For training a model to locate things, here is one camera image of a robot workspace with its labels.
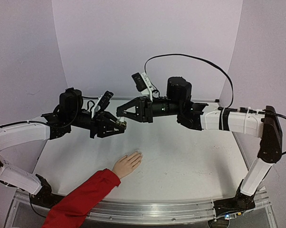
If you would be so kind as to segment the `yellow nail polish bottle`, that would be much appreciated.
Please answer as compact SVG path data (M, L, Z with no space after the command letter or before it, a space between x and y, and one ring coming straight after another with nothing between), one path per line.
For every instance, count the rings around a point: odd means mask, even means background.
M127 122L126 122L126 121L117 120L117 121L116 121L116 125L117 125L118 127L120 127L120 128L126 129L126 127L127 127Z

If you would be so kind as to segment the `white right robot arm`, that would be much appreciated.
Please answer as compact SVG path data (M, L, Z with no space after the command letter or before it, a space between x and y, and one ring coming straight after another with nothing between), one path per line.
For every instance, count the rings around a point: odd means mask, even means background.
M175 115L177 123L195 131L218 130L232 132L239 140L243 134L260 140L256 159L239 186L241 196L251 197L272 166L282 157L282 129L272 106L264 110L250 107L211 110L207 103L191 100L192 85L183 77L173 76L167 81L166 96L153 98L148 77L132 76L141 96L119 106L116 114L140 123L152 123L155 117Z

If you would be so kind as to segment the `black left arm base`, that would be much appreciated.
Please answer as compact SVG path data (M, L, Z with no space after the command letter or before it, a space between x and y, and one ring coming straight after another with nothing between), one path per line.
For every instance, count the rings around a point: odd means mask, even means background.
M29 200L31 204L51 209L58 204L63 197L52 193L52 188L45 178L36 174L40 181L41 189L35 195L30 195Z

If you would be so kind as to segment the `red sleeved forearm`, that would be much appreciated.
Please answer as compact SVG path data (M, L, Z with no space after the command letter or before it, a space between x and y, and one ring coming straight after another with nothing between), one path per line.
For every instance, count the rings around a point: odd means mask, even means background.
M51 208L42 227L80 227L89 211L120 183L120 179L111 170L97 171Z

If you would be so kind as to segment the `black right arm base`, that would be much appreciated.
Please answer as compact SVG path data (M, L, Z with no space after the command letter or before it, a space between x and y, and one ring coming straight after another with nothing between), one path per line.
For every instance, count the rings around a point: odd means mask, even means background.
M237 192L233 198L220 199L214 201L216 216L242 213L255 208L254 194L252 196Z

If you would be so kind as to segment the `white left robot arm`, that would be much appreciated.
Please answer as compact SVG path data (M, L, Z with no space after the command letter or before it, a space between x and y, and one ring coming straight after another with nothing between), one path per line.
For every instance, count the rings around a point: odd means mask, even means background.
M0 125L0 152L31 142L48 141L63 137L73 126L89 131L90 138L105 138L124 133L126 121L106 111L113 93L106 91L92 107L83 108L84 98L78 89L68 88L59 96L53 112L34 120ZM29 173L0 156L0 182L24 190L31 195L52 192L47 180Z

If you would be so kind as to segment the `mannequin hand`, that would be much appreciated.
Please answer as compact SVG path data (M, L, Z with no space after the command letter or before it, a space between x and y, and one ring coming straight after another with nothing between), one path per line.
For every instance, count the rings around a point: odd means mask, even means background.
M132 173L141 164L142 159L143 155L138 151L125 155L114 164L112 172L122 179Z

